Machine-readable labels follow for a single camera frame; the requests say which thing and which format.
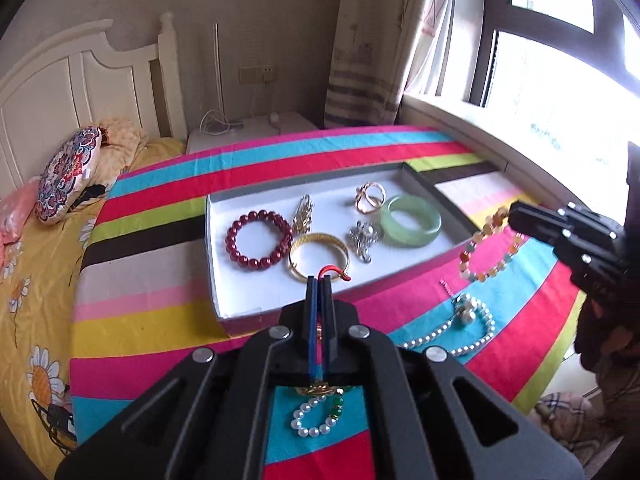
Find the beige curtain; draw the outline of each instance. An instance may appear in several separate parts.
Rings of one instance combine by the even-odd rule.
[[[428,77],[449,0],[340,0],[324,125],[393,124],[412,68]],[[418,52],[420,59],[414,59]]]

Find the power outlet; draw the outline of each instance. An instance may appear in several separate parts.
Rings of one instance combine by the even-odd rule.
[[[277,65],[256,65],[238,67],[238,81],[241,85],[275,83],[278,80]]]

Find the white headboard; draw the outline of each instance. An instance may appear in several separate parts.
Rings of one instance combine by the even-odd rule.
[[[45,40],[0,80],[0,198],[40,174],[56,150],[94,120],[126,117],[149,137],[187,138],[173,15],[164,13],[158,43],[114,50],[105,31],[113,20],[85,23]],[[161,87],[152,86],[159,61]],[[163,95],[164,102],[155,102]]]

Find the jade bangle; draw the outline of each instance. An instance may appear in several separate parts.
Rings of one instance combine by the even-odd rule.
[[[409,229],[397,222],[393,211],[404,211],[414,216],[422,229]],[[442,216],[426,200],[413,195],[398,195],[385,202],[380,209],[380,224],[389,237],[399,244],[422,247],[433,242],[442,227]]]

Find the colorful striped cloth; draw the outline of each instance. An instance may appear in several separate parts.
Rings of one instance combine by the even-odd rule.
[[[407,161],[477,225],[499,205],[533,202],[496,168],[426,128],[345,128],[272,137],[183,156],[117,181],[82,261],[74,311],[71,388],[79,441],[99,430],[197,346],[238,348],[216,322],[207,285],[206,196],[280,178],[383,162]],[[506,229],[474,255],[474,267],[495,263],[510,244]],[[451,314],[439,284],[481,298],[496,337],[460,361],[527,412],[555,373],[572,340],[582,296],[550,247],[528,240],[496,278],[469,285],[458,261],[415,267],[340,295],[364,324],[397,343],[430,332]],[[450,330],[438,342],[464,346],[481,326]],[[296,473],[325,479],[373,478],[362,389],[346,394],[345,416],[328,435],[302,439],[289,422],[302,398],[278,388],[265,478]],[[326,416],[313,410],[313,425]]]

